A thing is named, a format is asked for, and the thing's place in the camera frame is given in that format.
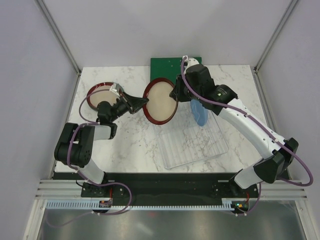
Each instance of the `white wall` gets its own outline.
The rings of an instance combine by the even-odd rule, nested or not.
[[[22,239],[76,73],[33,0],[0,7],[0,239]]]
[[[207,65],[255,65],[290,0],[44,2],[82,68],[185,54]]]
[[[281,134],[299,142],[314,184],[307,188],[320,223],[320,1],[301,0],[262,65],[260,76]],[[308,180],[299,164],[296,179]]]

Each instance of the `purple cable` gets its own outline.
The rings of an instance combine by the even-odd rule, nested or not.
[[[82,107],[82,105],[83,105],[84,102],[85,102],[88,98],[90,98],[93,94],[96,94],[96,93],[99,93],[99,92],[103,92],[103,91],[109,91],[109,89],[101,89],[101,90],[98,90],[98,91],[94,91],[94,92],[90,93],[88,96],[86,96],[86,97],[82,100],[82,102],[80,103],[80,106],[79,106],[79,115],[80,115],[80,117],[81,117],[83,120],[85,120],[86,122],[91,123],[91,124],[96,124],[95,121],[91,121],[91,120],[89,120],[89,119],[86,119],[86,118],[82,115],[82,113],[81,113],[81,107]]]
[[[256,199],[254,205],[252,208],[250,208],[246,213],[238,213],[238,216],[245,216],[245,214],[247,215],[248,213],[252,212],[256,206],[258,205],[258,202],[260,200],[261,197],[261,182],[259,183],[259,194],[258,194],[258,198]]]
[[[224,108],[230,108],[230,109],[233,109],[233,110],[236,110],[238,111],[239,113],[242,113],[243,115],[247,116],[247,112],[243,111],[242,109],[240,108],[237,108],[235,106],[231,106],[231,105],[228,105],[228,104],[224,104],[224,103],[221,103],[221,102],[217,102],[217,101],[212,101],[212,100],[209,100],[209,99],[206,99],[202,96],[200,96],[198,93],[196,93],[192,87],[189,85],[185,75],[184,75],[184,62],[185,60],[187,59],[187,57],[184,57],[182,59],[182,62],[181,62],[181,66],[180,66],[180,70],[181,70],[181,76],[182,76],[182,79],[184,81],[184,84],[186,85],[186,87],[189,89],[189,91],[191,93],[193,93],[198,99],[206,102],[206,103],[209,103],[209,104],[214,104],[214,105],[218,105],[218,106],[221,106],[221,107],[224,107]],[[247,116],[249,119],[251,119],[255,124],[257,124],[272,140],[276,140],[276,138],[258,121],[256,120],[253,116],[251,115],[248,115]],[[306,170],[306,172],[308,173],[309,175],[309,182],[308,183],[298,183],[298,182],[293,182],[293,181],[290,181],[290,180],[287,180],[287,179],[284,179],[282,177],[279,177],[278,179],[284,181],[284,182],[287,182],[289,184],[292,184],[292,185],[296,185],[296,186],[299,186],[299,187],[308,187],[310,185],[312,185],[314,183],[314,177],[310,171],[310,169],[307,167],[307,165],[304,163],[304,161],[302,161],[302,159],[300,157],[298,157],[294,152],[292,152],[289,148],[287,148],[286,146],[284,146],[283,144],[281,144],[279,141],[275,141],[281,148],[283,148],[285,151],[287,151],[290,155],[292,155],[295,159],[297,159],[297,161],[303,166],[303,168]]]
[[[91,181],[90,179],[87,179],[86,176],[84,176],[80,171],[78,171],[78,169],[77,169],[76,167],[74,167],[74,166],[72,166],[72,165],[70,164],[71,149],[72,149],[72,145],[73,145],[73,143],[74,143],[74,141],[75,141],[75,138],[76,138],[76,135],[77,135],[78,131],[80,130],[80,128],[82,128],[82,127],[84,127],[84,126],[86,126],[86,125],[96,125],[96,124],[97,124],[96,122],[94,122],[94,123],[82,123],[82,124],[80,124],[80,125],[74,130],[73,135],[72,135],[71,140],[70,140],[70,144],[69,144],[67,156],[66,156],[66,164],[69,166],[69,168],[71,168],[71,169],[73,169],[73,170],[76,170],[77,173],[78,173],[84,180],[88,181],[89,183],[91,183],[91,184],[93,184],[93,185],[95,185],[95,186],[97,186],[97,187],[106,187],[106,186],[112,186],[112,185],[120,185],[120,186],[125,187],[125,188],[128,190],[129,195],[130,195],[128,204],[127,204],[123,209],[121,209],[121,210],[119,210],[119,211],[116,211],[116,212],[100,213],[100,215],[107,215],[107,216],[109,216],[109,215],[121,214],[121,213],[123,213],[123,212],[130,206],[130,204],[131,204],[131,202],[132,202],[132,193],[131,193],[130,188],[129,188],[127,185],[125,185],[125,184],[123,184],[123,183],[121,183],[121,182],[110,182],[110,183],[104,183],[104,184],[95,183],[95,182]]]

